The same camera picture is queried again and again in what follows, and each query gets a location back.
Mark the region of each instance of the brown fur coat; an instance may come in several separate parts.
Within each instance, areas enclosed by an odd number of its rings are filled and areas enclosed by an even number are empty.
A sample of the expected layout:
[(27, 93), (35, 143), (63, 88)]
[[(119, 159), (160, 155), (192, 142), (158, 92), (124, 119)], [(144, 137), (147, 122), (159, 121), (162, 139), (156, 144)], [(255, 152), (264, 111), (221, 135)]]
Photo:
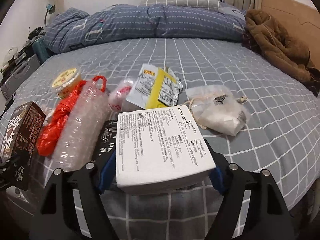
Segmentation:
[(310, 60), (308, 46), (289, 35), (286, 28), (267, 12), (249, 10), (246, 14), (246, 23), (263, 57), (318, 96), (320, 71)]

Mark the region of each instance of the gray suitcase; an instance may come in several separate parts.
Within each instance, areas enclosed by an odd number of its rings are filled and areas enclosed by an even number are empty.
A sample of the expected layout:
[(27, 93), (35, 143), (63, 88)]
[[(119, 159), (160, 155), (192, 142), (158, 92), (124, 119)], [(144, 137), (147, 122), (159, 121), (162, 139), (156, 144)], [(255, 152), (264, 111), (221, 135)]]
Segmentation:
[(40, 62), (37, 55), (33, 55), (26, 61), (23, 61), (1, 86), (1, 91), (4, 97), (8, 100), (18, 87), (27, 80), (27, 78), (30, 77), (38, 67), (40, 67)]

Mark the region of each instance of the wooden headboard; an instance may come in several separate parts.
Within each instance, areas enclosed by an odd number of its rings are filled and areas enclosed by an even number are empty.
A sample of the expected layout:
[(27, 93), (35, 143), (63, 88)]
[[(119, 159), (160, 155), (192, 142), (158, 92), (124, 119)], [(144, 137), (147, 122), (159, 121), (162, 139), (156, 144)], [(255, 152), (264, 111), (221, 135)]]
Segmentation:
[(311, 60), (320, 70), (320, 14), (294, 0), (262, 0), (263, 11), (277, 18), (290, 35), (309, 46)]

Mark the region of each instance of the white box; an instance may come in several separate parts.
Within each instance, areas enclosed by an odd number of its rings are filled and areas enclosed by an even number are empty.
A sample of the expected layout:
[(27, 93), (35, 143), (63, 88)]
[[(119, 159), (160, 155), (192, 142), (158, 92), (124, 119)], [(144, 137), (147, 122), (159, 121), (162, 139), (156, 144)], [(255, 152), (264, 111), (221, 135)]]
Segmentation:
[(125, 192), (143, 195), (190, 186), (214, 168), (186, 106), (119, 114), (116, 180)]

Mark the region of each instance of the drawstring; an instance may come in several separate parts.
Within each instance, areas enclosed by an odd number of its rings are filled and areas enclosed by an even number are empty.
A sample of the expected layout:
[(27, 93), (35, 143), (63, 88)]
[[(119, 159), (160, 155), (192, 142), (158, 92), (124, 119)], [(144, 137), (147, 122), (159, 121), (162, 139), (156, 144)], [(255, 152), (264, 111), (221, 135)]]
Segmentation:
[[(191, 100), (188, 100), (186, 102), (184, 102), (183, 104), (179, 105), (179, 106), (188, 106), (188, 109), (190, 111), (190, 113), (192, 114), (192, 117), (195, 119), (197, 125), (203, 129), (203, 130), (206, 130), (207, 127), (201, 125), (198, 123), (197, 119), (194, 117), (193, 115), (193, 112), (192, 112), (192, 104), (193, 104), (193, 101), (194, 100), (197, 100), (197, 99), (208, 99), (208, 98), (212, 98), (212, 97), (218, 97), (218, 96), (221, 96), (221, 95), (218, 95), (216, 93), (211, 93), (211, 94), (206, 94), (205, 96), (197, 96), (197, 97), (194, 97), (192, 98)], [(244, 104), (246, 101), (248, 101), (248, 98), (246, 96), (241, 96), (239, 99), (236, 100), (239, 104)]]

